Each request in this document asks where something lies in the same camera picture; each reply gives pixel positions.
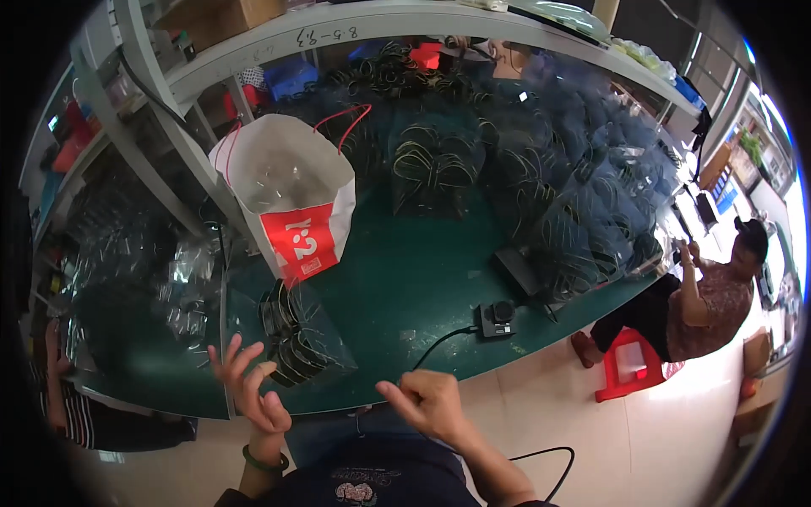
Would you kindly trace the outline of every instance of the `graphic print on shirt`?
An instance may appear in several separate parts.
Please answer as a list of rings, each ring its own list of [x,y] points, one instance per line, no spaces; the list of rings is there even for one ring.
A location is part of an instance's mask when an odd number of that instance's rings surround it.
[[[384,488],[392,483],[392,478],[399,476],[399,470],[385,470],[384,468],[358,468],[354,466],[337,468],[332,474],[330,474],[330,477],[333,479],[349,480],[355,483],[375,483]]]
[[[338,501],[347,502],[352,506],[371,507],[377,503],[377,495],[366,483],[357,486],[352,483],[343,483],[335,488],[335,495],[338,497]]]

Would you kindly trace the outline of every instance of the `blue plastic crate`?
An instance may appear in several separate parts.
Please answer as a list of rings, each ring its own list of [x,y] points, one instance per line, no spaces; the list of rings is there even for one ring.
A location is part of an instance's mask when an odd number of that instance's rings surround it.
[[[264,82],[268,85],[273,100],[304,91],[304,84],[318,80],[318,69],[298,60],[289,62],[264,72]]]
[[[700,110],[704,109],[706,103],[704,102],[704,99],[702,99],[702,96],[693,90],[693,88],[687,84],[687,81],[685,81],[680,75],[676,76],[676,91],[681,93],[685,99],[690,101],[690,104],[695,105]]]
[[[350,53],[349,60],[355,60],[356,58],[371,58],[373,56],[377,56],[383,46],[385,46],[387,41],[368,41],[364,42],[358,48]]]

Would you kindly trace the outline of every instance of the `woman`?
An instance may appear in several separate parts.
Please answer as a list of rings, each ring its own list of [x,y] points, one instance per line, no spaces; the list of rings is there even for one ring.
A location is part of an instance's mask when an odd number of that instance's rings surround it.
[[[591,339],[572,335],[583,367],[603,361],[623,327],[637,330],[665,363],[699,358],[728,344],[752,307],[752,278],[766,261],[768,238],[757,220],[735,219],[738,236],[726,264],[701,258],[698,245],[682,242],[684,280],[671,274],[594,323]],[[704,277],[696,282],[695,269]]]

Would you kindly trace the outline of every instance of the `human hand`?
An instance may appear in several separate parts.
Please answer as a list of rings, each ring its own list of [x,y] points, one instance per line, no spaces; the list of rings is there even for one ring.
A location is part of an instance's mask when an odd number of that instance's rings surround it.
[[[490,56],[492,56],[494,60],[507,61],[505,53],[508,50],[504,47],[504,41],[500,41],[498,39],[487,39],[487,50],[489,51]]]
[[[453,375],[417,370],[404,373],[400,387],[384,380],[375,389],[408,424],[453,447],[473,430],[462,412],[459,382]]]
[[[267,434],[284,433],[290,429],[292,420],[290,413],[282,406],[279,395],[273,391],[268,391],[264,397],[259,395],[262,380],[276,371],[276,363],[259,363],[250,374],[243,376],[248,364],[262,353],[264,344],[254,343],[237,355],[241,344],[242,336],[237,333],[225,350],[223,364],[220,364],[217,357],[217,349],[208,346],[208,358],[211,359],[214,376],[230,390],[234,404],[257,431]]]
[[[462,49],[462,53],[464,53],[464,50],[470,45],[470,37],[465,37],[463,35],[452,35],[450,40],[457,48]]]
[[[687,249],[690,251],[690,255],[693,256],[693,259],[698,259],[702,256],[702,250],[698,246],[698,243],[691,241],[689,245],[687,245]]]
[[[689,246],[687,245],[687,242],[684,241],[683,239],[681,240],[681,243],[679,244],[679,253],[681,254],[681,267],[682,268],[687,268],[687,267],[692,268],[692,267],[695,266],[695,264],[693,264],[693,258],[690,256]]]

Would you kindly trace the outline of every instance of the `sticker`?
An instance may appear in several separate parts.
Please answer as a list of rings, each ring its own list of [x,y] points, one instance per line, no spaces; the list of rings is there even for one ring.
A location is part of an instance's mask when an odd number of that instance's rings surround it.
[[[260,215],[273,250],[287,263],[281,266],[287,285],[338,263],[335,240],[329,229],[332,214],[333,203]]]

